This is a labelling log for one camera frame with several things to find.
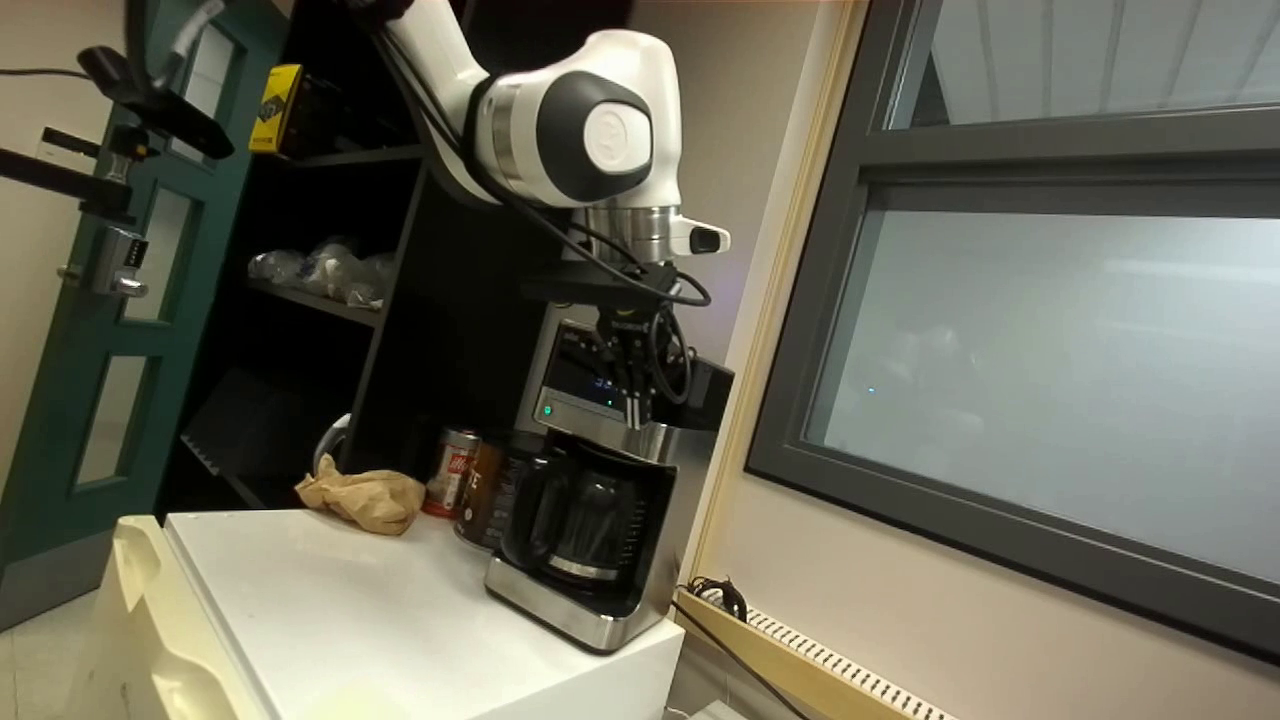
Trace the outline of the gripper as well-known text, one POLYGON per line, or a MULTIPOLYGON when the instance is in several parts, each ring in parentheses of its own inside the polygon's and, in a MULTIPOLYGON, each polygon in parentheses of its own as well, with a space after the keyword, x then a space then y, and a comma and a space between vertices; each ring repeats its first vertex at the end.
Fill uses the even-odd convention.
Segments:
POLYGON ((644 427, 652 419, 655 388, 650 354, 666 354, 669 348, 668 309, 666 304, 630 310, 602 307, 596 319, 600 350, 621 354, 620 386, 628 429, 644 427), (637 354, 637 382, 634 379, 634 354, 637 354))

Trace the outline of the steel and black coffee maker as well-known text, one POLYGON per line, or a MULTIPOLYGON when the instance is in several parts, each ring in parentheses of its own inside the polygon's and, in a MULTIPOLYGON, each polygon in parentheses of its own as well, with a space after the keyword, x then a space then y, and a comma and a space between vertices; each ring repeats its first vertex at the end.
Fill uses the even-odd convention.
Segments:
MULTIPOLYGON (((692 360, 692 388, 685 404, 658 400, 650 421, 628 429, 625 397, 588 365, 590 327, 563 320, 547 364, 536 423, 550 434, 564 433, 636 460, 675 469, 669 503, 655 542, 636 580, 626 587, 585 592, 548 583, 494 552, 485 574, 486 591, 567 641, 593 653, 613 653, 664 619, 678 583, 684 551, 698 515, 716 437, 733 383, 733 373, 703 357, 692 360)), ((525 477, 532 459, 524 469, 525 477)))

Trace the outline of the black glass coffee carafe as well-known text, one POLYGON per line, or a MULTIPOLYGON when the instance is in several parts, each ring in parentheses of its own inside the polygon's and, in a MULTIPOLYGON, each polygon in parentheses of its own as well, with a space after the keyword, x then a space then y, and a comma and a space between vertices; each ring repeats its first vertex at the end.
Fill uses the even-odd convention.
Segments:
POLYGON ((671 466, 554 432, 516 487, 500 555, 585 592, 630 585, 673 487, 671 466))

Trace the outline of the red and silver coffee can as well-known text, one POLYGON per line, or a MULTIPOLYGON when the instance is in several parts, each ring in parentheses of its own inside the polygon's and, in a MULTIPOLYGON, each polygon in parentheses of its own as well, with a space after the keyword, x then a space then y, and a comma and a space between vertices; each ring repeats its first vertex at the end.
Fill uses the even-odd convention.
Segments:
POLYGON ((438 462, 425 484, 422 511, 438 518, 456 518, 460 498, 483 437, 467 428, 442 430, 438 462))

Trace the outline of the black shelf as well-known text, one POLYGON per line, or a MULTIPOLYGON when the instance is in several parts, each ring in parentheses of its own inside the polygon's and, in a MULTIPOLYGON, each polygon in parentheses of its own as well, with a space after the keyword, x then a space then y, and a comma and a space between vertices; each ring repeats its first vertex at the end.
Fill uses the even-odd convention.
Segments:
POLYGON ((294 0, 276 60, 338 97, 306 114, 300 151, 250 156, 159 515, 298 507, 294 486, 344 414, 340 470, 428 478, 444 428, 516 425, 547 315, 522 284, 561 246, 445 187, 410 87, 340 0, 294 0), (329 240, 390 255, 379 311, 250 278, 261 252, 329 240))

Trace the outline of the brown jar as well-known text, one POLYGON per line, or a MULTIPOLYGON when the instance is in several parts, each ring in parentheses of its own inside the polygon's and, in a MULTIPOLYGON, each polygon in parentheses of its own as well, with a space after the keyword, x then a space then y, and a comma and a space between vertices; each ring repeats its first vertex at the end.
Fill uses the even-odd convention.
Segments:
POLYGON ((484 439, 479 445, 465 475, 460 514, 453 525, 454 536, 461 541, 488 551, 500 543, 494 516, 504 460, 503 442, 484 439))

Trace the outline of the crumpled brown paper bag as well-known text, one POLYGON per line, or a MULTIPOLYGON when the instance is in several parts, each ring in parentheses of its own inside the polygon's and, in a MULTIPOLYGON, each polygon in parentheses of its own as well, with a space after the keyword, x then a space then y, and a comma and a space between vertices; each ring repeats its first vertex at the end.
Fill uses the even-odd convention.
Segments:
POLYGON ((344 474, 330 454, 321 456, 294 492, 306 507, 378 536, 404 534, 425 500, 425 484, 412 477, 387 469, 344 474))

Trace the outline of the beige baseboard heater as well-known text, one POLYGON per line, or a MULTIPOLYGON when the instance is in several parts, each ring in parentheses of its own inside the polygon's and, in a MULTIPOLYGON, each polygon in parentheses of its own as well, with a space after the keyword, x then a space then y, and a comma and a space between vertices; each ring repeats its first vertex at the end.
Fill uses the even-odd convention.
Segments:
POLYGON ((813 720, 961 720, 763 610, 726 603, 721 588, 681 589, 673 610, 773 700, 813 720))

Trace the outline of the heap of clear plastic bags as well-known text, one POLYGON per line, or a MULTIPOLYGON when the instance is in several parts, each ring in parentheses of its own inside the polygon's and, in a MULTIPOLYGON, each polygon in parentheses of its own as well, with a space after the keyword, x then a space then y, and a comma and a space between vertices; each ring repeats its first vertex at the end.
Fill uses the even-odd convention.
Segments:
POLYGON ((383 309, 396 270, 393 252, 357 254, 358 240, 332 236, 310 252, 275 249, 252 256, 247 277, 329 299, 348 307, 383 309))

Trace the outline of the white cabinet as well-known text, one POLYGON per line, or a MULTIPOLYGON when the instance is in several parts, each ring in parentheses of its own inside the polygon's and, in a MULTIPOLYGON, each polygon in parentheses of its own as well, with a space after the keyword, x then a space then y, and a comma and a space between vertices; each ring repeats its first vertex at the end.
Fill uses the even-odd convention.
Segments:
POLYGON ((662 720, 684 630, 594 655, 490 597, 420 518, 118 521, 65 720, 662 720))

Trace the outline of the grey framed window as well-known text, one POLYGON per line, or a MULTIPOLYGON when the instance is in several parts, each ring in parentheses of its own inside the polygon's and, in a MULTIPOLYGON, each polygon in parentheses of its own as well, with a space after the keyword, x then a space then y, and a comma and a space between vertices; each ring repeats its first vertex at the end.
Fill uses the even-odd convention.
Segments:
POLYGON ((1280 0, 870 0, 745 468, 1280 667, 1280 0))

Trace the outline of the yellow box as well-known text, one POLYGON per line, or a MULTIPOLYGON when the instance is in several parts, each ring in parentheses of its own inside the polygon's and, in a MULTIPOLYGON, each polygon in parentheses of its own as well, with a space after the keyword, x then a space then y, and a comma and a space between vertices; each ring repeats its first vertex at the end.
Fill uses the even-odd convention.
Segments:
POLYGON ((302 77, 301 64, 280 64, 270 69, 250 133, 251 152, 282 154, 289 113, 302 77))

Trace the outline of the silver door keypad lock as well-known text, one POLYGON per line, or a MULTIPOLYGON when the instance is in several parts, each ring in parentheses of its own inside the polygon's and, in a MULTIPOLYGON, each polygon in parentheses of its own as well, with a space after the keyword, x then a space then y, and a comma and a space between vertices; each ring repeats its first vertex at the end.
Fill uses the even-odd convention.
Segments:
POLYGON ((143 299, 148 293, 148 286, 137 275, 147 249, 148 241, 142 234, 108 227, 100 234, 88 270, 79 265, 61 265, 56 274, 63 284, 91 293, 143 299))

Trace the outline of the green door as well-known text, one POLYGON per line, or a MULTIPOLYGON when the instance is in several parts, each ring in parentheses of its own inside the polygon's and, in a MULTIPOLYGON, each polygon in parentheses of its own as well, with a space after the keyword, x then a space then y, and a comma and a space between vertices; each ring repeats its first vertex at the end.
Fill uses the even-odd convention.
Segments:
POLYGON ((0 496, 0 634, 101 583, 123 516, 160 496, 252 160, 250 132, 289 22, 289 0, 230 0, 204 33, 179 90, 218 105, 234 152, 221 160, 174 140, 129 173, 134 223, 78 215, 64 265, 86 270, 100 234, 148 241, 143 299, 59 281, 0 496))

